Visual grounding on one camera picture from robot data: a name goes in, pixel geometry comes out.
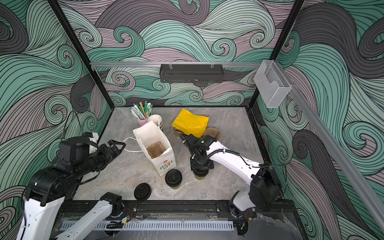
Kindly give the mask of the black cup lid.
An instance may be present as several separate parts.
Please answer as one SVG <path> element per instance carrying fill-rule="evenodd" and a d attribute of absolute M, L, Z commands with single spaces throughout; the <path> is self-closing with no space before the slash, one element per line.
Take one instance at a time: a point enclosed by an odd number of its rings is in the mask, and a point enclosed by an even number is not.
<path fill-rule="evenodd" d="M 165 176 L 166 184 L 169 187 L 176 187 L 182 183 L 183 176 L 182 173 L 177 169 L 172 169 L 167 172 Z"/>
<path fill-rule="evenodd" d="M 194 170 L 193 171 L 194 175 L 196 178 L 204 178 L 208 173 L 209 173 L 209 170 Z"/>

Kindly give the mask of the white paper gift bag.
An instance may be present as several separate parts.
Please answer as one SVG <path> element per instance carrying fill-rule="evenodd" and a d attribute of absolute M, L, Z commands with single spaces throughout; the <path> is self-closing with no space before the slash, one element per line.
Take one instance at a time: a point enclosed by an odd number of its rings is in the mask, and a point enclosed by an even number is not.
<path fill-rule="evenodd" d="M 134 129 L 133 134 L 142 152 L 161 177 L 177 168 L 173 148 L 166 135 L 154 122 L 148 122 Z"/>

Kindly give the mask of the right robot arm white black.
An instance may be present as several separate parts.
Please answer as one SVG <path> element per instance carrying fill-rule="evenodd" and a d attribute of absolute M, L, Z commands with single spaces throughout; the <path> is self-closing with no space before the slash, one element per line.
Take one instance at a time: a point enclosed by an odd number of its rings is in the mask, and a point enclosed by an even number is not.
<path fill-rule="evenodd" d="M 191 170 L 196 178 L 204 178 L 214 168 L 214 163 L 219 163 L 250 186 L 248 192 L 235 193 L 231 198 L 230 209 L 234 214 L 253 209 L 268 212 L 272 208 L 282 190 L 275 170 L 277 165 L 247 159 L 210 135 L 197 138 L 180 134 L 180 138 L 191 154 Z"/>

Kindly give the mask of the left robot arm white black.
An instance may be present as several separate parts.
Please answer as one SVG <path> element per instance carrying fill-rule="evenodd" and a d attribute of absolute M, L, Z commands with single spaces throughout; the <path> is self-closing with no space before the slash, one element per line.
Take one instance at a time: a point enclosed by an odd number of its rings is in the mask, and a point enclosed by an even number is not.
<path fill-rule="evenodd" d="M 56 216 L 70 190 L 82 185 L 85 175 L 100 174 L 126 147 L 124 142 L 115 140 L 98 146 L 90 135 L 59 143 L 54 162 L 30 178 L 18 240 L 50 239 Z"/>

